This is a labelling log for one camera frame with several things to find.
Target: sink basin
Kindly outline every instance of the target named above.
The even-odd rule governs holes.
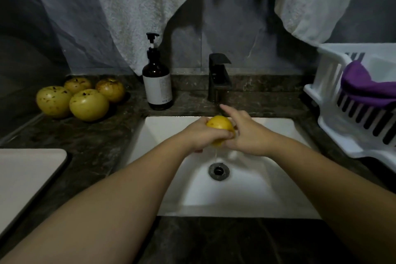
[[[138,159],[198,118],[147,117],[136,129],[116,169]],[[316,149],[291,119],[253,119]],[[214,163],[222,164],[211,167]],[[212,176],[225,179],[217,180]],[[158,215],[320,219],[304,193],[274,161],[212,146],[205,148],[203,153],[188,156],[182,162],[164,196]]]

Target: purple cloth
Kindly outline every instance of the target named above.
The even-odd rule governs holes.
[[[342,90],[354,101],[373,107],[396,106],[396,82],[375,82],[359,61],[352,61],[341,77]]]

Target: drain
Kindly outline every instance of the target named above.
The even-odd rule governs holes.
[[[223,163],[214,163],[209,166],[209,175],[212,179],[222,181],[230,176],[230,169]]]

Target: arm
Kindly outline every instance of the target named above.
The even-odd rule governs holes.
[[[298,141],[254,122],[245,111],[221,106],[240,136],[224,144],[273,159],[295,181],[321,217],[362,260],[396,262],[396,195],[350,172]]]
[[[1,264],[131,263],[183,159],[226,130],[201,117],[126,168],[81,192],[21,241]]]

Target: soap dispenser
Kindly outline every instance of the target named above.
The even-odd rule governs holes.
[[[169,69],[160,62],[160,52],[154,47],[157,33],[147,33],[150,47],[147,51],[148,64],[143,68],[143,82],[145,83],[148,105],[156,111],[162,111],[173,105],[171,75]]]

